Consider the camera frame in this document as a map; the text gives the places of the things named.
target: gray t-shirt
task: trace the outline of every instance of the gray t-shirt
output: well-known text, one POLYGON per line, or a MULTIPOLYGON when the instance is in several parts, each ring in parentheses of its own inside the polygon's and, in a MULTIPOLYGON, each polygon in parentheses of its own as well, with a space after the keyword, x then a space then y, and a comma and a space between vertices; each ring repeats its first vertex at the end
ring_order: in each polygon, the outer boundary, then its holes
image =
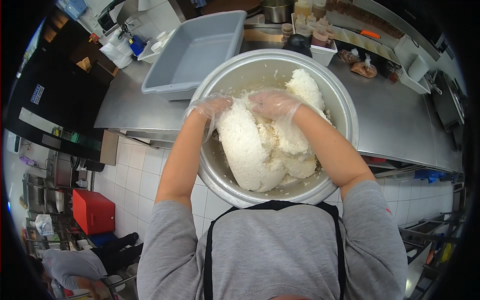
MULTIPOLYGON (((340 230, 345 298, 403 299, 407 254, 376 182, 348 192, 340 230)), ((237 210, 215 223, 212 240, 214 299, 340 297, 335 225, 318 207, 237 210)), ((155 204, 138 265, 140 300, 203 299, 205 245, 206 233, 197 241, 186 206, 155 204)))
POLYGON ((74 276, 91 280, 99 280, 107 276, 107 271, 100 258, 89 249, 82 251, 45 250, 43 266, 50 277, 69 290, 78 289, 74 276))

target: aluminum pot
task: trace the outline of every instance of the aluminum pot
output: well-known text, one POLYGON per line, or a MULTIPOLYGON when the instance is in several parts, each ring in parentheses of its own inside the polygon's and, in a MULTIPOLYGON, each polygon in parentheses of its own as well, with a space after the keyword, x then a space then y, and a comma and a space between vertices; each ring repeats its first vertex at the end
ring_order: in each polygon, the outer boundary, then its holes
MULTIPOLYGON (((214 92, 238 96, 242 89, 262 87, 285 88, 295 69, 305 69, 318 84, 326 109, 338 131, 358 148, 357 112, 352 99, 340 80, 326 67, 297 52, 261 49, 245 52, 227 60, 213 70, 197 88, 192 101, 214 92)), ((220 144, 209 139, 202 145, 198 175, 205 185, 229 204, 245 208, 269 200, 286 200, 317 204, 330 196, 337 186, 325 172, 300 180, 298 184, 258 193, 239 187, 225 163, 220 144)))
POLYGON ((266 22, 291 23, 293 0, 260 0, 266 22))

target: red container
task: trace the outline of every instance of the red container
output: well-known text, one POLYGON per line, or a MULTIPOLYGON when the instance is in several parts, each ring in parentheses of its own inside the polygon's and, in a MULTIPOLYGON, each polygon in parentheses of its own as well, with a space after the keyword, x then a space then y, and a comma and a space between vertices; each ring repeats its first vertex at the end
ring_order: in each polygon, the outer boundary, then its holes
POLYGON ((102 194, 73 190, 73 218, 87 235, 115 231, 115 204, 102 194))

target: disposable plastic glove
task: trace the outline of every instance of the disposable plastic glove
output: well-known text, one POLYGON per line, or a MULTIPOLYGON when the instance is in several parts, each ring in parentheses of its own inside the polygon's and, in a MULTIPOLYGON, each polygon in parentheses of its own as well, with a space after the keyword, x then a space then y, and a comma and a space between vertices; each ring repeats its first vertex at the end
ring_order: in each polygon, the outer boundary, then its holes
POLYGON ((221 93, 213 93, 207 97, 195 100, 183 114, 183 121, 190 115, 192 110, 198 111, 201 115, 208 118, 205 124, 203 143, 205 143, 211 136, 215 128, 215 122, 218 118, 230 108, 233 104, 233 99, 230 96, 225 96, 221 93))
POLYGON ((249 96, 254 104, 252 111, 272 120, 290 122, 302 100, 297 95, 281 89, 265 89, 249 96))

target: wall outlet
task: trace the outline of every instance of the wall outlet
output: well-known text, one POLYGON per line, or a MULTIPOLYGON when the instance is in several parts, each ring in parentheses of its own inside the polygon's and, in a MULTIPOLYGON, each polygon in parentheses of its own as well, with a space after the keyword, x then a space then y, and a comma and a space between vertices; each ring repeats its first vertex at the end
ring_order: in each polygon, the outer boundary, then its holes
POLYGON ((126 21, 126 23, 127 23, 128 29, 130 30, 133 30, 137 27, 140 27, 140 25, 142 25, 140 24, 140 21, 138 19, 128 20, 126 21))

